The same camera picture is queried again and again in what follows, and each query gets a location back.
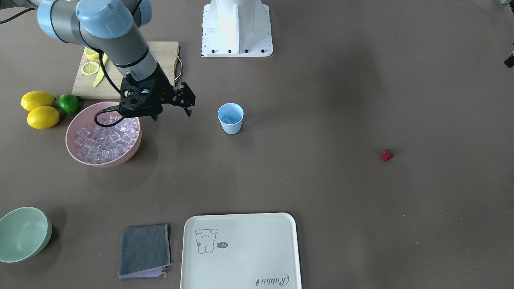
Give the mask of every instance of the blue cup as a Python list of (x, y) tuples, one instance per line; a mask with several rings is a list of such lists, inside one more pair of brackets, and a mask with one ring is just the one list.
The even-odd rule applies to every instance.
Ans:
[(225, 103), (218, 110), (218, 119), (223, 130), (228, 134), (236, 134), (243, 124), (243, 108), (235, 103)]

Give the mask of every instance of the blue joint cap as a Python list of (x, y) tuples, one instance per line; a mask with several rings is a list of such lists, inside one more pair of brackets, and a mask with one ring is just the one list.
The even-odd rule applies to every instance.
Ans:
[(56, 31), (53, 29), (53, 26), (52, 26), (51, 13), (52, 13), (52, 6), (55, 1), (56, 0), (45, 0), (41, 4), (39, 4), (38, 24), (39, 24), (39, 27), (41, 27), (41, 29), (43, 30), (43, 32), (45, 32), (46, 35), (48, 35), (52, 38), (55, 38), (57, 40), (61, 40), (57, 36)]
[(81, 0), (75, 14), (89, 34), (104, 39), (122, 37), (134, 24), (132, 14), (121, 0)]
[(150, 0), (141, 1), (139, 11), (141, 13), (141, 24), (139, 27), (150, 23), (152, 20), (152, 4), (150, 4)]

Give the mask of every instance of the yellow knife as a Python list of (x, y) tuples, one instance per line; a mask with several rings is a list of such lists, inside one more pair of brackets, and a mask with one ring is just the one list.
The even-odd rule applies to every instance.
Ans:
[[(108, 59), (109, 59), (109, 57), (107, 57), (107, 54), (104, 54), (103, 57), (102, 57), (103, 66), (105, 66), (107, 64), (107, 60)], [(97, 87), (98, 86), (100, 81), (102, 81), (103, 76), (104, 76), (103, 70), (102, 70), (102, 68), (100, 68), (100, 70), (97, 73), (97, 77), (95, 78), (95, 81), (93, 82), (93, 87)]]

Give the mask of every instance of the yellow lemon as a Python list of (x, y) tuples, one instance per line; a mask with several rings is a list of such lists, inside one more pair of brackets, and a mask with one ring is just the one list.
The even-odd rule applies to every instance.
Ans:
[(84, 55), (86, 55), (86, 58), (88, 59), (91, 59), (91, 60), (95, 60), (95, 59), (99, 59), (100, 58), (100, 55), (98, 54), (98, 52), (92, 50), (92, 49), (89, 49), (89, 48), (84, 48)]
[(82, 74), (83, 75), (93, 75), (98, 72), (100, 69), (100, 64), (94, 61), (88, 61), (82, 65)]
[(24, 109), (32, 111), (40, 106), (52, 106), (55, 101), (56, 98), (48, 92), (33, 91), (26, 93), (20, 104)]
[(59, 112), (52, 106), (38, 107), (27, 116), (27, 124), (38, 130), (49, 129), (58, 122)]

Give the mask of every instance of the pink bowl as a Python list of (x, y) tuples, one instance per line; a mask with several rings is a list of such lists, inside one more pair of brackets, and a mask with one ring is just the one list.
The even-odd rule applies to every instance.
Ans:
[[(96, 104), (93, 104), (91, 106), (88, 106), (83, 111), (79, 112), (75, 118), (71, 121), (71, 123), (68, 126), (68, 130), (66, 131), (66, 148), (68, 149), (68, 153), (78, 162), (81, 162), (85, 165), (92, 166), (92, 167), (98, 167), (98, 168), (107, 168), (107, 167), (113, 167), (120, 165), (124, 162), (126, 162), (129, 158), (131, 158), (139, 148), (139, 145), (141, 144), (141, 123), (139, 122), (139, 118), (136, 118), (138, 126), (139, 126), (139, 132), (137, 134), (136, 142), (132, 145), (132, 147), (124, 153), (122, 156), (111, 160), (109, 162), (104, 162), (103, 164), (90, 164), (88, 162), (84, 162), (77, 157), (77, 147), (78, 145), (75, 143), (75, 139), (77, 138), (77, 131), (80, 128), (85, 128), (89, 126), (90, 124), (95, 123), (93, 121), (93, 117), (97, 112), (99, 112), (102, 109), (106, 109), (110, 106), (118, 105), (118, 102), (115, 101), (105, 101), (105, 102), (99, 102)], [(110, 112), (110, 113), (104, 113), (100, 116), (102, 118), (109, 117), (111, 115), (120, 116), (118, 112)]]

